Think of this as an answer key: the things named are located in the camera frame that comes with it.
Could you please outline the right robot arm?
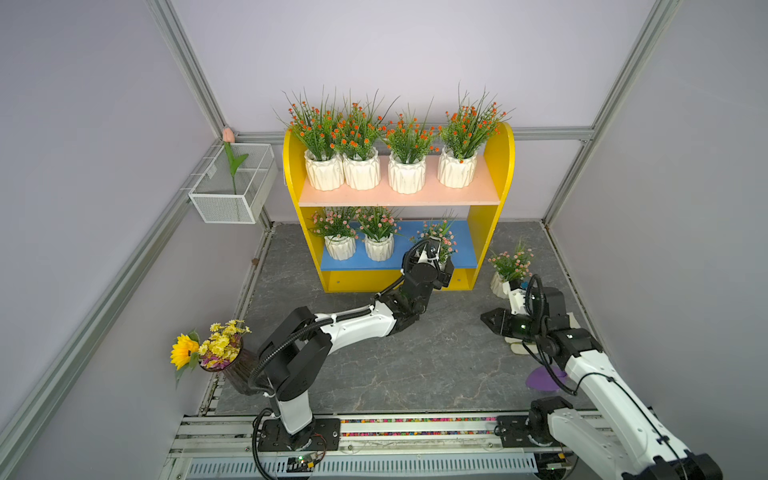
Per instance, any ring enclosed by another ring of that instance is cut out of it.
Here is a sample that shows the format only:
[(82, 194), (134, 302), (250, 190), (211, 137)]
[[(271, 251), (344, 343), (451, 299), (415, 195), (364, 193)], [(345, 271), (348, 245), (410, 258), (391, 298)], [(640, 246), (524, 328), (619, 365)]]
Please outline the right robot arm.
[(485, 312), (481, 321), (497, 335), (535, 344), (547, 373), (564, 372), (575, 385), (562, 390), (586, 395), (616, 437), (610, 440), (570, 402), (552, 396), (531, 404), (534, 440), (564, 445), (603, 479), (723, 478), (710, 455), (691, 451), (641, 402), (596, 338), (572, 326), (559, 290), (516, 289), (508, 300), (509, 307)]

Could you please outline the pink flower pot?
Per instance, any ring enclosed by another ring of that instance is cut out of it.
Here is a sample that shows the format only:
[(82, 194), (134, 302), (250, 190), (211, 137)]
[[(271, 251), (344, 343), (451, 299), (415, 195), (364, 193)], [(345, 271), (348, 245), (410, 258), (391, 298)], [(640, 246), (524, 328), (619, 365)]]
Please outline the pink flower pot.
[(357, 209), (351, 206), (324, 207), (311, 217), (311, 233), (323, 239), (334, 260), (345, 261), (356, 253), (358, 234), (352, 226), (356, 213)]
[(401, 227), (394, 211), (385, 206), (363, 206), (356, 211), (364, 246), (369, 259), (384, 262), (394, 253), (395, 236)]
[(410, 240), (413, 244), (416, 244), (425, 238), (437, 238), (439, 241), (438, 262), (441, 267), (444, 267), (448, 260), (458, 252), (458, 242), (452, 231), (452, 225), (453, 221), (448, 219), (425, 220), (422, 222), (421, 229)]
[(505, 299), (507, 293), (504, 288), (510, 290), (523, 288), (530, 277), (530, 267), (534, 253), (524, 240), (520, 240), (512, 253), (504, 251), (492, 252), (488, 259), (495, 273), (492, 276), (490, 288), (494, 295)]

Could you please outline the orange flower pot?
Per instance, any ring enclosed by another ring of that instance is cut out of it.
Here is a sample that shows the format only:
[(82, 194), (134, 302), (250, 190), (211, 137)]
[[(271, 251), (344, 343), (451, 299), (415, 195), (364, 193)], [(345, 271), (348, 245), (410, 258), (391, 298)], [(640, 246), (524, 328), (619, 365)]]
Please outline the orange flower pot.
[(290, 119), (279, 120), (305, 147), (305, 168), (311, 186), (319, 191), (339, 188), (344, 183), (344, 172), (336, 151), (336, 129), (342, 111), (336, 97), (326, 95), (318, 105), (311, 104), (305, 93), (285, 93), (285, 97), (290, 104)]
[(375, 146), (387, 131), (385, 117), (394, 105), (392, 102), (379, 114), (384, 98), (378, 99), (378, 92), (365, 101), (345, 102), (341, 119), (334, 133), (337, 140), (334, 150), (341, 156), (346, 183), (354, 190), (372, 190), (381, 181), (380, 161)]
[(501, 133), (509, 112), (487, 90), (475, 100), (468, 91), (458, 97), (456, 110), (446, 112), (439, 128), (443, 148), (438, 161), (439, 182), (453, 189), (469, 186), (475, 177), (480, 149)]
[(438, 129), (427, 126), (411, 108), (398, 114), (397, 121), (385, 131), (389, 147), (388, 183), (398, 194), (410, 195), (426, 184), (426, 158), (435, 151)]

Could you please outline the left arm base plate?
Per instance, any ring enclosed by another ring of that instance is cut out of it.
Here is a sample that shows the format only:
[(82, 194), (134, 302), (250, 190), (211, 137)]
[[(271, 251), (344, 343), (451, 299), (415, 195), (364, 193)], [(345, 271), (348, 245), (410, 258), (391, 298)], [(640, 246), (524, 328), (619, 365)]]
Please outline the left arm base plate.
[(289, 434), (280, 419), (264, 420), (258, 434), (259, 452), (336, 451), (341, 440), (341, 420), (314, 418), (304, 429)]

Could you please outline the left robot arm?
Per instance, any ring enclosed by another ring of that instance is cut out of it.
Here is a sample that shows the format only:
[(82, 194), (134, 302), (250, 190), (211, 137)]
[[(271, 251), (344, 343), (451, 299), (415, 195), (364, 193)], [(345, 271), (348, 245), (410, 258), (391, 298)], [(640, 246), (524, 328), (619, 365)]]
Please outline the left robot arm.
[(327, 357), (348, 346), (384, 338), (412, 326), (427, 310), (431, 294), (447, 287), (454, 265), (429, 259), (425, 253), (403, 258), (402, 273), (377, 293), (368, 305), (342, 312), (315, 314), (307, 307), (294, 309), (257, 351), (259, 363), (248, 386), (271, 398), (288, 436), (285, 448), (307, 447), (315, 435), (315, 417), (308, 390)]

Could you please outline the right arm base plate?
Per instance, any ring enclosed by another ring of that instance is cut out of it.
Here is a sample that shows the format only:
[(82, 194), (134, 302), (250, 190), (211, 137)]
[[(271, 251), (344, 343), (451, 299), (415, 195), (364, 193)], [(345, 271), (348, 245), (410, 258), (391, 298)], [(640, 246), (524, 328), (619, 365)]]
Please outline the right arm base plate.
[(528, 414), (509, 414), (496, 417), (494, 434), (504, 448), (551, 447), (553, 440), (530, 425)]

